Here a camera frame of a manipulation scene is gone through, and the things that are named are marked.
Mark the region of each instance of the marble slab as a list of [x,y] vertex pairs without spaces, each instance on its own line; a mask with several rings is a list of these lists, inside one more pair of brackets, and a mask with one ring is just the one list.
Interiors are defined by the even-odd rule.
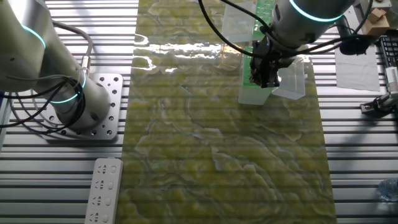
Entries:
[[242,56],[197,3],[138,11],[116,223],[336,223],[311,60],[305,97],[240,105]]

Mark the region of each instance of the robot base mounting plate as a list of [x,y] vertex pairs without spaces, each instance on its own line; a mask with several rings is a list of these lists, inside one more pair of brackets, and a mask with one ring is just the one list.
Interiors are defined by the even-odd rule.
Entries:
[[[112,141],[118,134],[119,129],[119,114],[123,90],[123,77],[120,74],[90,74],[90,78],[102,84],[106,91],[108,91],[111,98],[111,106],[109,112],[102,122],[98,123],[91,129],[81,132],[65,128],[57,133],[43,135],[43,138],[48,141]],[[55,113],[54,108],[48,105],[45,112],[45,117],[54,123],[61,123]],[[44,123],[48,126],[54,126],[46,121]]]

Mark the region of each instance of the water bottle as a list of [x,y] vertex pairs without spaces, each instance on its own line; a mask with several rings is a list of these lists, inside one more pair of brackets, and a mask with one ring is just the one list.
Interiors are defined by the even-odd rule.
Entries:
[[380,198],[388,202],[398,201],[398,179],[383,180],[379,184]]

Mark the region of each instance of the wire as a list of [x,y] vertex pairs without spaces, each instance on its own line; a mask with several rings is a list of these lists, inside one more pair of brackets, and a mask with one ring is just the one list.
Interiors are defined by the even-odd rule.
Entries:
[[[77,86],[77,88],[75,89],[75,91],[77,92],[77,93],[81,93],[79,96],[80,96],[80,98],[79,98],[79,100],[77,101],[77,110],[76,110],[76,112],[77,112],[77,116],[74,116],[73,117],[73,119],[71,119],[68,123],[65,123],[65,124],[63,124],[63,126],[62,127],[60,127],[60,128],[55,128],[55,127],[51,127],[51,126],[47,126],[46,124],[43,124],[43,123],[41,123],[39,120],[37,120],[37,119],[35,119],[34,117],[32,117],[32,115],[30,115],[30,113],[28,112],[28,110],[26,109],[26,107],[24,106],[24,104],[23,104],[23,102],[21,101],[21,99],[18,99],[19,100],[19,103],[21,104],[21,106],[22,106],[22,109],[27,113],[27,115],[29,116],[29,117],[32,117],[32,119],[36,122],[36,123],[38,123],[39,125],[41,125],[41,126],[43,126],[43,127],[45,127],[45,128],[47,128],[48,130],[47,131],[39,131],[39,130],[36,130],[36,129],[34,129],[34,128],[31,128],[31,127],[29,127],[28,125],[26,125],[25,123],[22,123],[22,125],[25,127],[25,128],[27,128],[29,131],[32,131],[32,132],[35,132],[35,133],[38,133],[38,134],[50,134],[50,133],[56,133],[56,132],[58,132],[58,131],[61,131],[61,130],[63,130],[63,129],[65,129],[65,128],[69,128],[70,126],[72,126],[73,124],[75,124],[79,119],[80,119],[80,117],[81,117],[81,115],[83,114],[83,112],[84,112],[84,109],[85,109],[85,98],[84,98],[84,95],[83,95],[83,88],[82,88],[82,86],[81,85],[78,85]],[[10,107],[11,107],[11,111],[12,111],[12,113],[14,114],[14,116],[17,118],[17,120],[18,121],[20,121],[21,119],[20,119],[20,117],[18,116],[18,114],[16,113],[16,110],[15,110],[15,108],[12,106],[12,103],[10,102]]]
[[331,29],[331,28],[333,28],[333,27],[342,27],[342,28],[349,29],[349,30],[351,30],[351,31],[353,31],[353,32],[355,31],[353,28],[350,28],[350,27],[344,26],[344,25],[339,25],[339,24],[334,24],[334,25],[330,26],[329,29]]
[[238,46],[232,44],[227,38],[225,38],[225,37],[218,31],[218,29],[216,28],[216,26],[212,23],[211,19],[209,18],[208,14],[207,14],[207,12],[206,12],[205,6],[203,5],[203,1],[202,1],[202,0],[198,0],[198,3],[199,3],[199,6],[200,6],[200,10],[202,11],[203,16],[205,17],[207,23],[209,24],[209,26],[211,27],[211,29],[217,34],[217,36],[218,36],[224,43],[226,43],[227,45],[229,45],[230,47],[232,47],[233,49],[237,50],[238,52],[240,52],[240,53],[242,53],[242,54],[244,54],[244,55],[248,55],[248,56],[251,56],[251,57],[257,57],[257,58],[265,58],[265,57],[267,57],[266,54],[265,54],[265,55],[260,55],[260,54],[251,53],[251,52],[245,51],[245,50],[241,49],[240,47],[238,47]]
[[[38,110],[39,110],[39,107],[37,106],[36,99],[35,99],[35,98],[32,98],[32,102],[33,102],[34,108],[38,111]],[[62,123],[62,124],[57,124],[57,123],[55,123],[55,122],[53,122],[53,121],[50,121],[50,120],[47,119],[42,113],[40,113],[39,115],[43,118],[44,121],[48,122],[49,124],[52,124],[52,125],[55,125],[55,126],[57,126],[57,125],[64,125],[63,123]]]
[[55,20],[52,21],[52,24],[55,27],[61,28],[61,29],[65,29],[65,30],[69,30],[70,32],[74,32],[76,34],[80,34],[82,37],[84,37],[84,39],[87,40],[88,42],[88,47],[87,47],[87,51],[85,56],[90,56],[91,55],[91,51],[93,50],[93,40],[91,39],[91,37],[84,31],[82,31],[81,29],[78,29],[76,27],[70,26],[70,25],[66,25],[63,24],[61,22],[57,22]]
[[50,93],[50,92],[52,92],[52,91],[54,91],[54,90],[58,90],[58,88],[60,88],[60,87],[61,87],[61,88],[64,87],[66,84],[63,84],[63,83],[64,83],[64,82],[60,82],[60,83],[58,83],[57,85],[55,85],[55,86],[49,88],[48,90],[45,90],[45,91],[43,91],[43,92],[40,92],[40,93],[34,94],[34,95],[29,95],[29,96],[10,96],[10,95],[3,95],[3,96],[0,96],[0,98],[13,99],[13,100],[17,100],[17,99],[32,99],[32,98],[35,98],[35,97],[38,97],[38,96],[46,95],[47,93]]
[[359,30],[362,28],[362,26],[365,24],[366,20],[368,19],[369,15],[372,11],[372,5],[373,5],[373,0],[369,0],[368,9],[366,10],[366,13],[365,13],[361,23],[359,23],[358,27],[353,32],[353,35],[356,35],[359,32]]
[[68,83],[68,81],[69,80],[65,80],[64,82],[61,82],[59,86],[57,85],[58,88],[54,91],[54,93],[50,96],[50,98],[45,102],[43,107],[41,109],[39,109],[36,113],[34,113],[32,116],[29,116],[28,118],[18,121],[16,123],[0,125],[0,128],[15,127],[15,126],[25,123],[26,121],[30,121],[32,118],[35,118],[36,116],[38,116],[50,104],[50,102],[55,97],[55,95],[57,95],[57,93]]
[[[238,9],[238,10],[240,10],[240,11],[242,11],[242,12],[244,12],[244,13],[250,15],[251,17],[257,19],[257,20],[264,26],[267,37],[268,37],[272,42],[274,42],[275,44],[279,45],[280,47],[283,46],[281,43],[278,43],[278,41],[276,41],[276,40],[273,38],[272,32],[270,31],[268,25],[267,25],[260,17],[258,17],[257,15],[253,14],[252,12],[250,12],[250,11],[248,11],[248,10],[246,10],[246,9],[244,9],[244,8],[242,8],[242,7],[240,7],[240,6],[236,5],[236,4],[234,4],[234,3],[232,3],[232,2],[229,2],[228,0],[220,0],[220,1],[222,1],[222,2],[224,2],[224,3],[226,3],[226,4],[230,5],[230,6],[234,7],[235,9]],[[265,58],[265,57],[267,57],[267,55],[260,55],[260,54],[254,54],[254,53],[251,53],[251,52],[247,52],[247,51],[245,51],[245,50],[243,50],[243,49],[240,49],[240,48],[237,47],[236,45],[232,44],[230,41],[228,41],[228,40],[218,31],[218,29],[215,27],[215,25],[212,23],[211,19],[209,18],[208,14],[206,13],[205,7],[204,7],[204,5],[203,5],[203,0],[198,0],[198,3],[199,3],[200,9],[201,9],[202,14],[203,14],[203,16],[205,17],[207,23],[209,24],[209,26],[211,27],[211,29],[217,34],[217,36],[218,36],[223,42],[225,42],[225,43],[228,44],[230,47],[232,47],[233,49],[237,50],[238,52],[240,52],[240,53],[242,53],[242,54],[245,54],[245,55],[248,55],[248,56],[251,56],[251,57],[258,57],[258,58]],[[315,46],[315,47],[312,47],[312,48],[309,48],[309,49],[305,49],[305,50],[301,50],[301,51],[295,51],[295,50],[290,49],[290,50],[288,51],[288,53],[285,54],[285,56],[282,56],[281,58],[289,58],[289,57],[293,57],[293,56],[300,55],[300,54],[324,54],[324,53],[326,53],[326,52],[329,52],[329,51],[331,51],[331,50],[336,49],[337,47],[340,46],[340,44],[338,44],[337,46],[333,46],[333,47],[331,47],[331,48],[329,48],[329,49],[319,51],[319,52],[311,52],[311,51],[317,50],[317,49],[319,49],[319,48],[321,48],[321,47],[325,47],[325,46],[327,46],[327,45],[335,44],[335,43],[337,43],[337,42],[341,42],[341,41],[344,41],[344,40],[348,40],[348,39],[353,39],[353,38],[370,38],[370,36],[366,36],[366,35],[357,35],[357,33],[358,33],[358,31],[362,28],[362,26],[364,25],[364,23],[366,22],[366,19],[369,17],[369,14],[370,14],[371,8],[372,8],[372,4],[373,4],[373,0],[370,0],[369,6],[368,6],[368,10],[366,11],[363,20],[361,21],[361,23],[359,24],[359,26],[354,30],[354,32],[353,32],[353,34],[352,34],[351,36],[342,37],[342,38],[337,38],[337,39],[334,39],[334,40],[325,42],[325,43],[323,43],[323,44],[321,44],[321,45],[319,45],[319,46]]]
[[[362,28],[362,26],[365,24],[366,20],[368,19],[369,15],[370,15],[370,13],[371,13],[372,5],[373,5],[373,0],[369,0],[368,9],[366,10],[366,13],[365,13],[365,15],[364,15],[362,21],[359,23],[359,25],[358,25],[357,28],[354,30],[354,32],[352,33],[352,35],[356,35],[356,34],[359,32],[359,30]],[[313,55],[313,54],[324,54],[324,53],[330,52],[330,51],[332,51],[332,50],[336,50],[336,49],[339,48],[340,46],[341,46],[341,44],[338,44],[338,45],[335,45],[335,46],[333,46],[333,47],[331,47],[331,48],[329,48],[329,49],[321,50],[321,51],[319,51],[319,52],[311,52],[310,54],[312,54],[312,55]]]

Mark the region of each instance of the clear plastic box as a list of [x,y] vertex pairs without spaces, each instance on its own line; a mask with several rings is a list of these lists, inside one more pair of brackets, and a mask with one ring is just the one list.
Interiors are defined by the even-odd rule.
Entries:
[[[252,47],[246,47],[245,50],[252,52]],[[249,105],[263,105],[266,102],[268,96],[275,88],[261,88],[255,83],[251,83],[249,81],[251,75],[250,61],[250,56],[243,55],[241,75],[239,79],[240,85],[238,103]]]
[[278,71],[280,86],[272,94],[292,100],[305,96],[304,59],[297,57],[287,68]]
[[[246,47],[245,50],[251,52],[252,48]],[[239,79],[239,103],[249,105],[263,105],[271,93],[292,100],[297,100],[305,96],[305,74],[303,58],[296,58],[289,67],[281,68],[278,71],[280,86],[277,88],[261,88],[255,83],[251,83],[249,81],[249,77],[251,75],[250,61],[251,58],[249,56],[243,56],[241,75]]]
[[[251,2],[241,2],[237,5],[256,13],[256,5]],[[225,7],[221,34],[232,43],[251,41],[254,18],[229,5]]]

